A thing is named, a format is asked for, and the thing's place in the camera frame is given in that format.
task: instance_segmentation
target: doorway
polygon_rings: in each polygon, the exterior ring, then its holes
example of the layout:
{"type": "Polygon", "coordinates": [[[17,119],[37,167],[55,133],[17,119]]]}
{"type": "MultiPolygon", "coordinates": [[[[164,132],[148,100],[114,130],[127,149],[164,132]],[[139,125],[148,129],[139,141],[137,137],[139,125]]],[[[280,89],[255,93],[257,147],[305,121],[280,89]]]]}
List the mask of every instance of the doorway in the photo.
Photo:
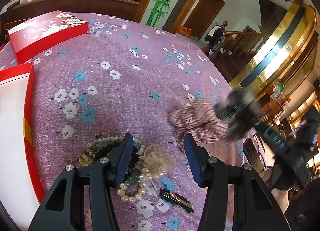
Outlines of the doorway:
{"type": "Polygon", "coordinates": [[[184,24],[191,29],[191,36],[199,40],[224,4],[223,0],[200,0],[184,24]]]}

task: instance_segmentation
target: gold pendant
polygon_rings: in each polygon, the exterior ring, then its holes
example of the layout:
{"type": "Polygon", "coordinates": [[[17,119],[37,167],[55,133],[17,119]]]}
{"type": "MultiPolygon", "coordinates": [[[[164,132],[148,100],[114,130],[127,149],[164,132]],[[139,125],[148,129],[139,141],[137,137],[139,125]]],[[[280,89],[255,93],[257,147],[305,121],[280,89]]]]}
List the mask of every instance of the gold pendant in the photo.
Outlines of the gold pendant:
{"type": "Polygon", "coordinates": [[[79,157],[78,161],[81,164],[81,166],[85,167],[93,163],[93,158],[90,157],[89,155],[83,154],[79,157]]]}

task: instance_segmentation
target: blue gripper pad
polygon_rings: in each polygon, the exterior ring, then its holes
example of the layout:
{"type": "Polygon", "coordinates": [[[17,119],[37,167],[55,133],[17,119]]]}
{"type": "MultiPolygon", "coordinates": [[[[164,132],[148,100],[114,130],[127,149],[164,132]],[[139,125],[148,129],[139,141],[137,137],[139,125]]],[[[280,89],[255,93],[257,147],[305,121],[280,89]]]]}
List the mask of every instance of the blue gripper pad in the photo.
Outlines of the blue gripper pad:
{"type": "Polygon", "coordinates": [[[108,175],[108,184],[110,187],[118,187],[124,180],[128,164],[133,150],[133,136],[126,134],[120,144],[111,150],[108,159],[111,160],[110,171],[108,175]]]}
{"type": "Polygon", "coordinates": [[[186,134],[184,136],[183,146],[186,152],[193,179],[196,183],[198,183],[199,187],[203,187],[204,180],[202,178],[202,174],[206,169],[206,160],[209,158],[209,154],[205,148],[199,147],[196,144],[192,134],[186,134]]]}

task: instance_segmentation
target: green jade bead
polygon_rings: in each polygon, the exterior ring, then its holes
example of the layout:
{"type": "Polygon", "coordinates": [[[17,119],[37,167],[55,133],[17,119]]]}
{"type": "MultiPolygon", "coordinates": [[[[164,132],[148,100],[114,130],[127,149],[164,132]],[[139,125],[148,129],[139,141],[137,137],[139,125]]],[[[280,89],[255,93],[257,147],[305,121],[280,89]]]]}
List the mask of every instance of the green jade bead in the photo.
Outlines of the green jade bead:
{"type": "Polygon", "coordinates": [[[127,182],[129,183],[129,185],[136,185],[138,183],[138,179],[136,176],[134,175],[130,175],[128,178],[127,178],[127,182]]]}

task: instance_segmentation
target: cardboard box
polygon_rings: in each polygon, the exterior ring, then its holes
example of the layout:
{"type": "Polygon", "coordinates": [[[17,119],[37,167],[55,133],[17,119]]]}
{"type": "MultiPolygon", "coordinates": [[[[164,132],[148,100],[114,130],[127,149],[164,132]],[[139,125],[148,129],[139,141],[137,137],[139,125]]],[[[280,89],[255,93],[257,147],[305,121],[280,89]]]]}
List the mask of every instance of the cardboard box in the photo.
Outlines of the cardboard box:
{"type": "Polygon", "coordinates": [[[32,62],[0,71],[0,146],[6,152],[0,200],[21,230],[28,229],[44,198],[31,135],[34,82],[32,62]]]}
{"type": "Polygon", "coordinates": [[[87,21],[54,11],[21,23],[8,33],[17,63],[23,64],[35,55],[87,31],[87,21]]]}

